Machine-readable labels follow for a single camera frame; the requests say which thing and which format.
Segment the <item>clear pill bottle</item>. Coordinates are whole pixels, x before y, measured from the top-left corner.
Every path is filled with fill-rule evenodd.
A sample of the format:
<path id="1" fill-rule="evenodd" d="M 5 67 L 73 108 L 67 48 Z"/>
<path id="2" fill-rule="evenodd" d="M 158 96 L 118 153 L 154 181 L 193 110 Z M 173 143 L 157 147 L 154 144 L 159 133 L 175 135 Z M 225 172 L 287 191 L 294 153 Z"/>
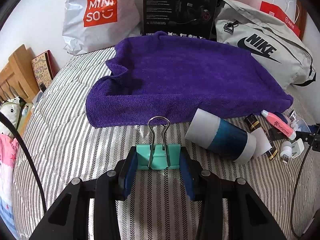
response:
<path id="1" fill-rule="evenodd" d="M 290 119 L 290 126 L 294 131 L 298 132 L 307 132 L 310 133 L 310 128 L 307 125 L 307 123 L 302 119 L 296 111 L 292 111 L 292 113 L 289 116 Z"/>

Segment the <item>blue white cylinder bottle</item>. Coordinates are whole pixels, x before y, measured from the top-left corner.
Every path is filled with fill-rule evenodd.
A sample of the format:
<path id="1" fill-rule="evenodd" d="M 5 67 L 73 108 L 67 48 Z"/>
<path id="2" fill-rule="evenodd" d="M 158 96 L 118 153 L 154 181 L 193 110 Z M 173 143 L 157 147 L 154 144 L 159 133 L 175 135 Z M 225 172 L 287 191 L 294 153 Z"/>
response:
<path id="1" fill-rule="evenodd" d="M 257 145 L 255 136 L 202 109 L 197 109 L 185 139 L 239 164 L 253 157 Z"/>

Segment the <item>teal binder clip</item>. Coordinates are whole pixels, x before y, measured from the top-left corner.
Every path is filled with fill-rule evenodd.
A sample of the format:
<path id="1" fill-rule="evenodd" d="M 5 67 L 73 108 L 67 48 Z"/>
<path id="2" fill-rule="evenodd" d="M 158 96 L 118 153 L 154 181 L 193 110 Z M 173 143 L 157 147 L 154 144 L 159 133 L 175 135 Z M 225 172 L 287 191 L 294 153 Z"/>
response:
<path id="1" fill-rule="evenodd" d="M 167 123 L 166 125 L 162 125 L 161 144 L 155 144 L 155 132 L 151 126 L 151 123 L 156 119 L 162 119 Z M 163 116 L 154 116 L 148 121 L 151 144 L 136 146 L 138 170 L 176 170 L 180 168 L 181 145 L 166 143 L 166 133 L 170 125 L 170 121 Z"/>

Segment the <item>blue pink round case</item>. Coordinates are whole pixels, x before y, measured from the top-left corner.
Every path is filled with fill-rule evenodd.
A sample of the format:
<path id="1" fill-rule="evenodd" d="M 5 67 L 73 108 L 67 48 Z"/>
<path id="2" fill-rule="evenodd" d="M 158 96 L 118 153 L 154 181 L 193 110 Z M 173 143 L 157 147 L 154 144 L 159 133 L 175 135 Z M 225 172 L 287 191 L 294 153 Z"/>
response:
<path id="1" fill-rule="evenodd" d="M 291 120 L 284 114 L 275 112 L 274 113 L 278 118 L 280 118 L 285 124 L 289 125 L 291 124 Z"/>

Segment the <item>white charger plug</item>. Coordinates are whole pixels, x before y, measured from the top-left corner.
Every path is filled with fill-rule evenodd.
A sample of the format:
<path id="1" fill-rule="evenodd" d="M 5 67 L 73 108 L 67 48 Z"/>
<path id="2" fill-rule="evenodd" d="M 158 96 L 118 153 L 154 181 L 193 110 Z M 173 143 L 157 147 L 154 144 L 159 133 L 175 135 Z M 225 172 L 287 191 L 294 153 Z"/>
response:
<path id="1" fill-rule="evenodd" d="M 304 151 L 304 142 L 302 141 L 301 138 L 299 138 L 298 140 L 296 140 L 295 142 L 292 143 L 292 159 L 297 158 L 298 156 L 300 156 L 302 154 L 302 152 Z"/>

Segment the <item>pink white tube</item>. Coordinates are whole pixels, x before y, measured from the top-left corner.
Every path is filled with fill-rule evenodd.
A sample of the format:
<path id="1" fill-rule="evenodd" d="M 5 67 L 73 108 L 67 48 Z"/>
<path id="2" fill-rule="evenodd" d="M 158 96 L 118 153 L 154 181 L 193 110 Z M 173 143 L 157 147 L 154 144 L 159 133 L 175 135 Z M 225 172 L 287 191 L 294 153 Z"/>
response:
<path id="1" fill-rule="evenodd" d="M 287 125 L 285 122 L 283 122 L 283 120 L 281 120 L 281 118 L 279 118 L 278 116 L 276 116 L 275 114 L 268 112 L 266 110 L 262 110 L 261 111 L 261 115 L 276 129 L 278 129 L 279 131 L 281 131 L 287 138 L 289 138 L 290 140 L 295 140 L 296 138 L 296 132 L 289 126 Z"/>

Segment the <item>striped bed quilt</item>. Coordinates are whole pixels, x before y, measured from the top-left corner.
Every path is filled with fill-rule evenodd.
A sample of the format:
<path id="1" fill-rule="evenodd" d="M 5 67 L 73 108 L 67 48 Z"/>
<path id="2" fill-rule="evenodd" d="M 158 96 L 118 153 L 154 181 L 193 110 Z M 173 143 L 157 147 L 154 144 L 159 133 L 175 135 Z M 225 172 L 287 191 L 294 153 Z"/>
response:
<path id="1" fill-rule="evenodd" d="M 131 146 L 146 143 L 145 126 L 92 127 L 86 96 L 110 70 L 113 48 L 74 56 L 57 74 L 31 115 L 23 140 L 50 206 L 75 177 L 97 178 L 124 159 Z M 304 151 L 287 164 L 262 155 L 245 165 L 227 161 L 186 141 L 189 125 L 173 124 L 168 143 L 185 146 L 191 158 L 220 178 L 242 177 L 264 202 L 287 239 L 308 226 L 319 208 L 319 154 Z M 201 204 L 191 202 L 178 170 L 140 171 L 128 199 L 117 203 L 122 239 L 195 239 Z"/>

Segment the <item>grey Nike bag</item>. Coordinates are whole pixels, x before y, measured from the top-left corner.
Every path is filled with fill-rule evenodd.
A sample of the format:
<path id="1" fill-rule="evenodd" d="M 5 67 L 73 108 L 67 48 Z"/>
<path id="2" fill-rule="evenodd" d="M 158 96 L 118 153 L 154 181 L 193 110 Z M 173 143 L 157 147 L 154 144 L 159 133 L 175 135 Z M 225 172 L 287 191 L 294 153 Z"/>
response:
<path id="1" fill-rule="evenodd" d="M 315 82 L 311 51 L 281 20 L 236 0 L 217 0 L 218 42 L 245 49 L 283 89 Z"/>

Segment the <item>pink patterned cloth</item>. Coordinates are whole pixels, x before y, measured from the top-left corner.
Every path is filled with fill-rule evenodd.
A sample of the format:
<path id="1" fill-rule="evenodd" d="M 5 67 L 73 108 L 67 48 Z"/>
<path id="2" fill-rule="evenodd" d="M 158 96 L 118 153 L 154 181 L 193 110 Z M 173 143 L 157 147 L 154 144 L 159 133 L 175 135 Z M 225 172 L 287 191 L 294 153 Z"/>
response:
<path id="1" fill-rule="evenodd" d="M 19 148 L 18 141 L 1 134 L 1 168 L 0 168 L 0 194 L 1 194 L 1 218 L 10 230 L 12 235 L 18 239 L 12 209 L 12 178 L 16 161 L 16 154 Z"/>

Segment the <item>red white paper bag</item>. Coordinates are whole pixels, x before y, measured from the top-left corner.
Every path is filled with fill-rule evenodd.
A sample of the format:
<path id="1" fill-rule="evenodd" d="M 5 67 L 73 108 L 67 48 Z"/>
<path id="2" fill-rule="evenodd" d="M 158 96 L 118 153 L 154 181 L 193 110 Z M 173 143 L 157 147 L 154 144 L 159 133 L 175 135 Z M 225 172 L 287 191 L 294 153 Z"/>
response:
<path id="1" fill-rule="evenodd" d="M 287 15 L 287 10 L 293 1 L 287 1 L 284 0 L 286 3 L 286 8 L 283 10 L 279 5 L 275 3 L 276 0 L 273 0 L 272 3 L 268 3 L 265 1 L 261 2 L 260 5 L 260 11 L 265 12 L 282 22 L 284 22 L 298 37 L 300 36 L 300 29 L 298 25 L 296 25 L 296 22 L 299 19 L 300 16 L 300 9 L 299 6 L 296 4 L 296 15 L 293 18 L 293 20 Z"/>

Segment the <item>wooden headboard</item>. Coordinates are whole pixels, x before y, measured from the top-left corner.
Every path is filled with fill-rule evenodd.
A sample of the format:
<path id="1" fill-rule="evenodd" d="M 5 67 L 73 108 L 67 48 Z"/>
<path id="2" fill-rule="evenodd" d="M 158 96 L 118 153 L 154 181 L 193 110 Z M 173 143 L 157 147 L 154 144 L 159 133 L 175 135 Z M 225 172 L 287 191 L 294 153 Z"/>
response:
<path id="1" fill-rule="evenodd" d="M 31 66 L 31 54 L 25 45 L 19 46 L 1 70 L 1 100 L 21 97 L 31 103 L 40 91 Z"/>

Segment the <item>brown illustrated book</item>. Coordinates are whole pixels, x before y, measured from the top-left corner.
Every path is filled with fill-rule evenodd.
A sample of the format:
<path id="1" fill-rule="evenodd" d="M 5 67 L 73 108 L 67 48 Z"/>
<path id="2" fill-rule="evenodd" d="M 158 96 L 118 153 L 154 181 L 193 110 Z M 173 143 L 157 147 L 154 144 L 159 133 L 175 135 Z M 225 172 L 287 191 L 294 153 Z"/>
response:
<path id="1" fill-rule="evenodd" d="M 31 61 L 34 76 L 39 87 L 48 88 L 55 77 L 55 70 L 49 50 L 43 52 Z"/>

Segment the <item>purple towel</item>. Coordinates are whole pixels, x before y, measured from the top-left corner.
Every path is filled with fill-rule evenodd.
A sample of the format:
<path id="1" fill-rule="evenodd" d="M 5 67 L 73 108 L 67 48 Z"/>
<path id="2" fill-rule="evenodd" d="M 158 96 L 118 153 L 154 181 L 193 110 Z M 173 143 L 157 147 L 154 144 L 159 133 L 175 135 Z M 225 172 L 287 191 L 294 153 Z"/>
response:
<path id="1" fill-rule="evenodd" d="M 283 112 L 293 98 L 243 49 L 164 32 L 129 37 L 86 98 L 96 128 L 144 125 L 154 116 L 190 122 L 197 109 L 223 119 Z"/>

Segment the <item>black headset box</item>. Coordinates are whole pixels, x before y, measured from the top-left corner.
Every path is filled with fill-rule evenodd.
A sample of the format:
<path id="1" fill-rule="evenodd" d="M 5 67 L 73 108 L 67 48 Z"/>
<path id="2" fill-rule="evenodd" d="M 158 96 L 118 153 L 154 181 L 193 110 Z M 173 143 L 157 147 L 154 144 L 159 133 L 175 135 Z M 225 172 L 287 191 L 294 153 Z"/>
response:
<path id="1" fill-rule="evenodd" d="M 143 34 L 210 40 L 217 0 L 143 0 Z"/>

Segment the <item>white Miniso shopping bag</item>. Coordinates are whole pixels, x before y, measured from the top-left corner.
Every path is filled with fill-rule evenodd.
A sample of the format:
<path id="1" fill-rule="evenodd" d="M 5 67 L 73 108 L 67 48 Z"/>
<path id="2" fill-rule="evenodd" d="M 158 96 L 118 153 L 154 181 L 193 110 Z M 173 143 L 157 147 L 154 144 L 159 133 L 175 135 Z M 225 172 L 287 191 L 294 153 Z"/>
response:
<path id="1" fill-rule="evenodd" d="M 115 46 L 140 22 L 134 0 L 66 0 L 64 49 L 80 55 Z"/>

